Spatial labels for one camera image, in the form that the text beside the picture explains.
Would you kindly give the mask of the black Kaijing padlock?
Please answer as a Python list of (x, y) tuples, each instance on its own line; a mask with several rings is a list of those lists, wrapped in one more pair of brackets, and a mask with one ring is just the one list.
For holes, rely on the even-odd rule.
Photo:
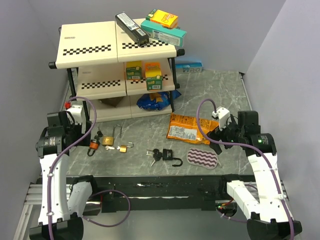
[(173, 167), (181, 167), (183, 165), (183, 160), (178, 157), (174, 157), (173, 150), (164, 148), (162, 151), (163, 161), (179, 161), (177, 164), (172, 164)]

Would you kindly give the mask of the small brass padlock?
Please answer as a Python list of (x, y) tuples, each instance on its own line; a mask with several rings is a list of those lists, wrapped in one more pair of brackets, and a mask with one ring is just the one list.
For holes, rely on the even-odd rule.
[(120, 153), (126, 153), (128, 149), (133, 148), (133, 147), (134, 147), (134, 143), (133, 142), (128, 142), (127, 144), (123, 144), (123, 145), (117, 146), (116, 149)]

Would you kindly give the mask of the black key bunch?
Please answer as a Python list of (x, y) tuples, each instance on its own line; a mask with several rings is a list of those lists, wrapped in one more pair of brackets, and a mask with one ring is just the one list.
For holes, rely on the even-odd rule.
[(161, 160), (161, 158), (163, 157), (163, 153), (160, 152), (159, 149), (155, 148), (153, 150), (147, 149), (146, 150), (146, 155), (147, 156), (152, 156), (153, 157), (153, 162), (151, 164), (151, 167), (158, 161)]

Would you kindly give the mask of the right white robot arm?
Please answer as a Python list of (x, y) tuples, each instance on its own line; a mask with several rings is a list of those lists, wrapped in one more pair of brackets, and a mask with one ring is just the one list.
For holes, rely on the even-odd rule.
[(245, 215), (247, 232), (252, 240), (292, 240), (302, 232), (300, 221), (293, 216), (286, 203), (286, 194), (278, 172), (278, 156), (274, 138), (262, 133), (259, 114), (254, 110), (239, 111), (234, 116), (224, 107), (212, 112), (218, 127), (207, 133), (213, 140), (210, 147), (217, 154), (240, 146), (252, 167), (257, 196), (248, 190), (241, 177), (223, 177), (218, 193), (223, 199), (233, 198)]

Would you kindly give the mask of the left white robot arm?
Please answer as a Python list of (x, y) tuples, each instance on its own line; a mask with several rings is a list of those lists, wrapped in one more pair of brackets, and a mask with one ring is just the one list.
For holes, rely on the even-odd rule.
[(87, 201), (99, 188), (92, 175), (77, 177), (67, 193), (70, 148), (86, 137), (82, 124), (68, 110), (47, 114), (45, 127), (35, 145), (42, 173), (42, 200), (38, 225), (29, 230), (31, 240), (81, 240)]

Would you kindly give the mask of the black keys near brass lock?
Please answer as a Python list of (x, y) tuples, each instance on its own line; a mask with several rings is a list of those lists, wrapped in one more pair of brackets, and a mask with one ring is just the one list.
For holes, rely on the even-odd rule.
[(98, 131), (96, 132), (96, 135), (94, 136), (94, 139), (95, 139), (96, 141), (99, 141), (102, 137), (103, 137), (103, 133), (102, 133), (102, 131), (100, 130), (100, 128), (98, 128)]

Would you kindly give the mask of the silver key on table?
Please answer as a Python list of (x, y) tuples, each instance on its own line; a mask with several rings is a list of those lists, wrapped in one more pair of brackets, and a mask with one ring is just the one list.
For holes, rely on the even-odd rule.
[(115, 148), (113, 146), (105, 146), (106, 150), (115, 150)]

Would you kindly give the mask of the purple wavy sponge pad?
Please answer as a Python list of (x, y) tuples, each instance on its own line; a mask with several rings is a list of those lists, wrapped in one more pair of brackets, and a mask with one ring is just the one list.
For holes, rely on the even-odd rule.
[(217, 167), (222, 167), (222, 164), (215, 151), (201, 150), (198, 148), (191, 148), (187, 155), (187, 161), (189, 164), (203, 167), (208, 170), (213, 170)]

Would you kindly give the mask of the orange black padlock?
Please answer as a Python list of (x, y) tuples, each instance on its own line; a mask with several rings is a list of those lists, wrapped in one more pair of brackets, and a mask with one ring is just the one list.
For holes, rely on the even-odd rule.
[(99, 146), (100, 146), (99, 140), (92, 139), (90, 141), (89, 148), (87, 150), (87, 156), (92, 157), (95, 154), (95, 152), (97, 151), (97, 149), (99, 148)]

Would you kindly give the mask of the large brass long-shackle padlock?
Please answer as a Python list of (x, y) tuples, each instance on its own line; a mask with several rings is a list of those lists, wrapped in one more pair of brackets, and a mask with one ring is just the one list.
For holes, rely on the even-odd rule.
[(115, 133), (116, 133), (116, 128), (119, 128), (119, 137), (121, 138), (122, 137), (122, 129), (123, 127), (119, 124), (116, 124), (113, 126), (113, 129), (112, 129), (112, 134), (111, 135), (104, 135), (102, 137), (102, 146), (104, 147), (108, 147), (108, 146), (113, 146), (114, 144), (114, 141), (115, 141)]

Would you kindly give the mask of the orange kettle chip bag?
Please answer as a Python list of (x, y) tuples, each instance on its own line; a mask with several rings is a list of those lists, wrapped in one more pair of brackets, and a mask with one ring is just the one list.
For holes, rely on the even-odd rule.
[(196, 145), (210, 144), (198, 129), (196, 117), (174, 113), (170, 115), (166, 138)]

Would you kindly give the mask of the beige checkered three-tier shelf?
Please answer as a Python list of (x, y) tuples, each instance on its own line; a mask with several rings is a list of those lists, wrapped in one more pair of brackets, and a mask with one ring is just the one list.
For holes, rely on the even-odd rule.
[(115, 21), (64, 24), (56, 60), (49, 67), (76, 69), (77, 80), (68, 74), (72, 96), (85, 97), (94, 104), (94, 109), (85, 111), (87, 119), (107, 122), (172, 113), (173, 103), (156, 111), (137, 106), (138, 99), (147, 93), (147, 85), (144, 79), (127, 79), (126, 66), (133, 61), (159, 63), (162, 90), (171, 94), (179, 88), (175, 59), (184, 53), (158, 39), (139, 46)]

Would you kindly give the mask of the blue chip bag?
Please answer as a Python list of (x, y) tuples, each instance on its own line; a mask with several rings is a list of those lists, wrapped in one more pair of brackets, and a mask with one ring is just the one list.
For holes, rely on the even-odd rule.
[(137, 100), (136, 105), (146, 111), (161, 111), (171, 105), (171, 100), (181, 95), (178, 90), (146, 93)]

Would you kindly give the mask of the blue white toothpaste box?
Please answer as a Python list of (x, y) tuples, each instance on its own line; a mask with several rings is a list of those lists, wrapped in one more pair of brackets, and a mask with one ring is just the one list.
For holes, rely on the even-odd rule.
[(177, 74), (201, 73), (203, 65), (201, 62), (177, 63), (175, 70)]

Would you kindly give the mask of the green yellow box left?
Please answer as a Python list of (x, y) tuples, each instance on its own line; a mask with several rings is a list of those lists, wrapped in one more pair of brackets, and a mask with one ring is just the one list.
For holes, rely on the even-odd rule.
[(128, 61), (125, 66), (127, 80), (141, 80), (142, 76), (142, 61)]

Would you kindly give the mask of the green yellow box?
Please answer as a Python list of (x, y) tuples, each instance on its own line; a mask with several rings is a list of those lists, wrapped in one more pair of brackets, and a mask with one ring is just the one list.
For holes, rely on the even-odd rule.
[(141, 80), (142, 76), (142, 61), (128, 61), (125, 66), (127, 80)]
[(163, 89), (163, 75), (159, 62), (145, 63), (145, 83), (148, 91)]

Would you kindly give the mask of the green yellow box right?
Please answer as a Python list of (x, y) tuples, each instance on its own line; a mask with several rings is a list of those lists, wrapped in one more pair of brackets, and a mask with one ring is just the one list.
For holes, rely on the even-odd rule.
[(145, 83), (148, 91), (163, 89), (163, 75), (159, 62), (145, 63)]

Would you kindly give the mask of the long black box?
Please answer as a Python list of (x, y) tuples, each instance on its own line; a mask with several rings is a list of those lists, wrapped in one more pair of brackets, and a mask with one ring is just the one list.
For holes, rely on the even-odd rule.
[(130, 18), (125, 12), (115, 15), (117, 25), (136, 43), (139, 47), (148, 44), (148, 34)]

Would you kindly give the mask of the teal toothpaste box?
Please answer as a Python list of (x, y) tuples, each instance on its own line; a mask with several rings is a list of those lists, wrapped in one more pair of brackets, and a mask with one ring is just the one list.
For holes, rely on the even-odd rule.
[(142, 30), (144, 30), (148, 36), (152, 39), (159, 40), (176, 47), (183, 47), (184, 37), (187, 32), (179, 28), (165, 28), (161, 24), (144, 20), (140, 24)]

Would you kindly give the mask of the orange yellow snack box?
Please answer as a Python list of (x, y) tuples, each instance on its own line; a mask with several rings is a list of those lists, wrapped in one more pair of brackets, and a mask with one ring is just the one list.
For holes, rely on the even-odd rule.
[(146, 17), (146, 20), (162, 25), (168, 29), (178, 26), (179, 17), (169, 12), (154, 8)]

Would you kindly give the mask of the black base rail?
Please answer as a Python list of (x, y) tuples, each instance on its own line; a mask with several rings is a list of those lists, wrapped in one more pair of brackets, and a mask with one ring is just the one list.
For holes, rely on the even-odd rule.
[(218, 202), (230, 200), (227, 181), (255, 182), (253, 175), (97, 176), (96, 192), (103, 213), (146, 210), (215, 211)]

